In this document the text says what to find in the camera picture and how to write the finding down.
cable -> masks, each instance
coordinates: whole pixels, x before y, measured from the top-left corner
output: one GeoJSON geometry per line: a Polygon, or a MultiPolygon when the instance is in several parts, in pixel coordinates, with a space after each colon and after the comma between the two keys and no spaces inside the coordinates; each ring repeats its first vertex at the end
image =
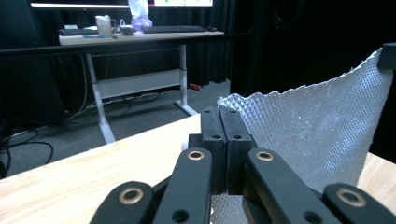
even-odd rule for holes
{"type": "Polygon", "coordinates": [[[87,103],[87,98],[88,98],[88,84],[87,84],[87,73],[85,71],[85,64],[84,64],[84,60],[82,59],[82,55],[80,55],[79,58],[82,63],[82,74],[84,75],[84,101],[82,102],[81,108],[78,110],[78,112],[72,117],[68,118],[67,120],[73,119],[79,114],[84,112],[84,107],[85,104],[87,103]]]}
{"type": "Polygon", "coordinates": [[[8,156],[8,160],[7,160],[5,171],[2,174],[0,174],[1,175],[0,178],[5,178],[7,176],[9,168],[11,167],[11,160],[12,160],[10,149],[12,149],[14,147],[19,147],[19,146],[24,146],[24,145],[32,145],[32,144],[46,145],[46,146],[49,147],[49,157],[47,158],[45,164],[50,163],[50,161],[52,160],[52,156],[53,156],[53,152],[54,152],[53,146],[51,144],[49,144],[49,143],[46,143],[46,142],[30,142],[30,141],[32,141],[33,139],[35,139],[38,136],[38,131],[37,130],[30,130],[30,131],[35,131],[35,135],[33,137],[29,138],[28,140],[23,141],[21,143],[12,144],[12,145],[9,144],[9,140],[11,138],[13,138],[15,136],[19,136],[20,134],[19,135],[11,135],[10,137],[6,137],[5,139],[2,139],[3,146],[0,148],[0,152],[4,153],[4,152],[2,152],[4,150],[6,152],[6,154],[7,154],[7,156],[8,156]]]}

gray carpet floor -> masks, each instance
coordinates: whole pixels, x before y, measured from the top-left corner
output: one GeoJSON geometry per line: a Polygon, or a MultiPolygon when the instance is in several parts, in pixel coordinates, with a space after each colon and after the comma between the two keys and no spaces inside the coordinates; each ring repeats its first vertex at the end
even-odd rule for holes
{"type": "MultiPolygon", "coordinates": [[[[209,83],[200,91],[188,90],[188,104],[198,113],[217,104],[220,97],[230,92],[230,81],[209,83]]],[[[105,105],[107,121],[117,140],[142,133],[165,124],[187,118],[189,115],[175,101],[180,91],[152,93],[132,100],[119,100],[105,105]]],[[[97,122],[94,106],[70,119],[65,128],[42,127],[12,137],[10,145],[29,141],[32,144],[12,147],[7,176],[34,169],[105,144],[97,122]]],[[[7,165],[8,154],[0,153],[0,161],[7,165]]]]}

standing desk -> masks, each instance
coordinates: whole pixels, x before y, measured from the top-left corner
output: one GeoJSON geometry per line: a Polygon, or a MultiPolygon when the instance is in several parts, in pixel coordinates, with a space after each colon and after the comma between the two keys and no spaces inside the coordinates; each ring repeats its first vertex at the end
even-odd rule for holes
{"type": "MultiPolygon", "coordinates": [[[[116,186],[172,174],[195,115],[0,180],[0,223],[89,223],[116,186]]],[[[358,187],[396,214],[396,165],[368,153],[358,187]]]]}
{"type": "MultiPolygon", "coordinates": [[[[115,38],[96,38],[97,35],[91,35],[92,38],[84,38],[82,35],[61,36],[59,35],[59,42],[63,46],[68,45],[92,45],[103,43],[121,43],[134,42],[141,40],[155,40],[155,39],[172,39],[181,37],[196,37],[205,35],[224,35],[223,32],[200,32],[200,33],[169,33],[169,34],[144,34],[142,32],[135,32],[134,35],[114,35],[115,38]]],[[[93,95],[96,102],[96,107],[99,114],[99,127],[105,142],[112,143],[116,139],[106,120],[106,114],[103,107],[103,99],[131,94],[142,91],[151,91],[165,87],[180,85],[181,99],[176,101],[189,115],[195,115],[197,112],[188,106],[187,102],[187,65],[186,65],[186,45],[179,45],[179,69],[150,73],[139,76],[118,77],[107,80],[97,80],[92,58],[103,56],[103,54],[92,54],[87,52],[85,54],[90,76],[92,82],[93,95]]]]}

wooden table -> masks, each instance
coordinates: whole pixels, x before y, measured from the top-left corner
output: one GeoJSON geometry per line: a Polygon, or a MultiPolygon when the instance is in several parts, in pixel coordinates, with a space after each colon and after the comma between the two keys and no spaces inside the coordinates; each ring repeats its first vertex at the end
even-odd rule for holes
{"type": "MultiPolygon", "coordinates": [[[[117,185],[172,174],[192,116],[0,181],[0,223],[89,223],[117,185]]],[[[369,153],[359,187],[396,214],[396,165],[369,153]]]]}

